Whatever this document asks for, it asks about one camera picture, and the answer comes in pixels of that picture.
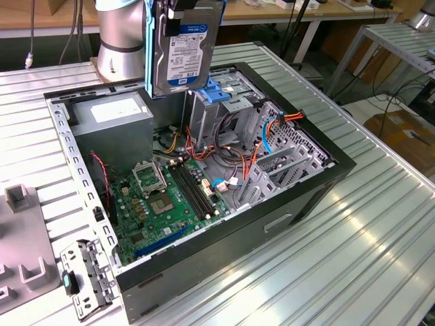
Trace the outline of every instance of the blue hard drive label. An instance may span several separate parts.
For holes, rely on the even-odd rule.
[[[191,84],[198,77],[203,60],[201,42],[207,36],[206,24],[180,26],[180,34],[169,44],[167,80],[173,86]]]

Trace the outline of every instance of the ram slot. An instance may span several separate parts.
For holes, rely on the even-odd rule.
[[[169,172],[171,173],[175,182],[178,184],[182,194],[193,208],[195,215],[200,220],[205,219],[207,214],[210,215],[213,212],[213,209],[207,202],[205,195],[199,190],[192,177],[188,174],[183,166],[170,168]]]
[[[183,175],[184,179],[189,183],[190,189],[195,192],[196,196],[198,196],[198,199],[201,203],[201,206],[204,211],[207,212],[207,214],[213,214],[213,208],[211,207],[207,197],[204,195],[202,191],[200,191],[198,185],[196,184],[196,181],[193,179],[192,175],[182,166],[180,168],[181,174]]]

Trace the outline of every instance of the motherboard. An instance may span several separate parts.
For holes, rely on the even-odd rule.
[[[122,264],[230,214],[210,184],[192,159],[166,166],[140,166],[127,177],[112,182],[118,215],[118,224],[113,227]],[[159,185],[157,190],[149,192],[154,185]]]

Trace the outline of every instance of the metal workbench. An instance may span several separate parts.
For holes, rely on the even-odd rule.
[[[434,186],[266,48],[215,49],[215,64],[240,60],[358,165],[308,218],[136,325],[418,324],[435,302]],[[95,83],[90,63],[0,74],[0,187],[37,188],[57,258],[92,231],[42,93]],[[0,316],[30,323],[79,325],[62,287]],[[84,324],[126,324],[120,299]]]
[[[356,75],[368,63],[378,46],[381,46],[407,62],[409,68],[417,68],[422,73],[428,73],[428,76],[435,77],[435,60],[427,56],[428,50],[435,48],[435,31],[422,33],[404,23],[366,25],[360,28],[334,72],[328,88],[328,95],[331,95],[352,56],[365,37],[371,39],[374,43],[355,71]],[[405,69],[398,78],[398,85],[404,81],[403,79],[408,72],[409,69]]]

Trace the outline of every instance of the open computer tower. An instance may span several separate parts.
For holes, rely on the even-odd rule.
[[[124,81],[46,101],[97,238],[62,254],[81,321],[118,292],[140,319],[298,223],[355,166],[307,118],[284,119],[298,111],[243,63],[166,98]],[[168,126],[182,142],[155,149]]]

